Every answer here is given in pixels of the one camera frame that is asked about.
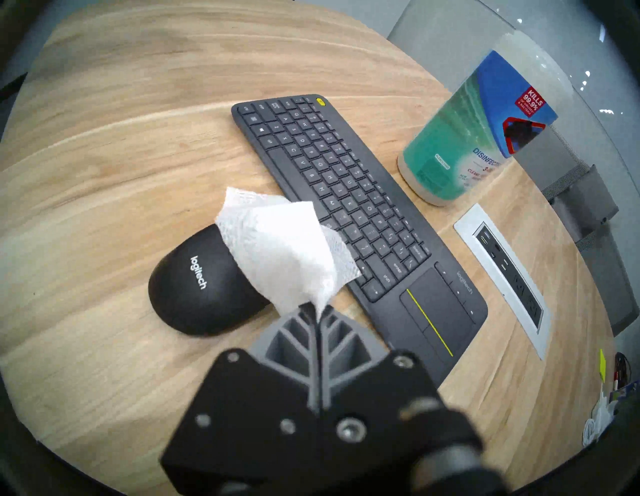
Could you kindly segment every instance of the keyboard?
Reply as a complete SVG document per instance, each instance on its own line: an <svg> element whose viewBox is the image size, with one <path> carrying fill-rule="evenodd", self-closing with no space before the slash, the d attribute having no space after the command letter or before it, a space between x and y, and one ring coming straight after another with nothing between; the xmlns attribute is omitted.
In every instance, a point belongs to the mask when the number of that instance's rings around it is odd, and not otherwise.
<svg viewBox="0 0 640 496"><path fill-rule="evenodd" d="M362 273L349 288L376 330L439 385L488 311L438 234L326 98L244 102L232 115L284 195L340 234Z"/></svg>

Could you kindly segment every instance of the container label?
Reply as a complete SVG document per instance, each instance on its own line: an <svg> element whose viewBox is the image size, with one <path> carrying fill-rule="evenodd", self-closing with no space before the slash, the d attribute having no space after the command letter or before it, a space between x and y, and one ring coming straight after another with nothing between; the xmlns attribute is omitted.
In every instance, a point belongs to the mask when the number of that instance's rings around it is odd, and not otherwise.
<svg viewBox="0 0 640 496"><path fill-rule="evenodd" d="M415 178L453 200L556 120L524 77L492 51L405 148Z"/></svg>

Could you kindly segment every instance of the touchpad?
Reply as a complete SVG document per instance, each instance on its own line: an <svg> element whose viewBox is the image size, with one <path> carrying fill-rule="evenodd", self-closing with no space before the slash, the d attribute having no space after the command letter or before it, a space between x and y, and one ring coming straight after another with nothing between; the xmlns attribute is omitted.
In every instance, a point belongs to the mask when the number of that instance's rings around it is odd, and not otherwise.
<svg viewBox="0 0 640 496"><path fill-rule="evenodd" d="M424 336L445 363L450 362L473 329L473 322L447 283L429 269L400 296Z"/></svg>

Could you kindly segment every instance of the yellow sticky note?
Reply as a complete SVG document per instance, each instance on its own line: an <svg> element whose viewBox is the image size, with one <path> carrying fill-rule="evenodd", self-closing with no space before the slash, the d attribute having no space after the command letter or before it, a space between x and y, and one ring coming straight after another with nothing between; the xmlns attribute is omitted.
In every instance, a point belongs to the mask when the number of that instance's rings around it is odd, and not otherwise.
<svg viewBox="0 0 640 496"><path fill-rule="evenodd" d="M607 361L604 359L604 353L602 353L602 348L600 348L600 378L602 382L604 382L604 376L607 372Z"/></svg>

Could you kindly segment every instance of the red label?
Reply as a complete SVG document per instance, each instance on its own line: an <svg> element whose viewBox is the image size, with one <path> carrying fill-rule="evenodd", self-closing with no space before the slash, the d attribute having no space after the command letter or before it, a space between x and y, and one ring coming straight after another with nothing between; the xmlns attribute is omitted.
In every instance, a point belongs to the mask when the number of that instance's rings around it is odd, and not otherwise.
<svg viewBox="0 0 640 496"><path fill-rule="evenodd" d="M516 100L516 105L522 110L527 117L531 117L540 110L546 102L540 96L533 86L530 86L520 98Z"/></svg>

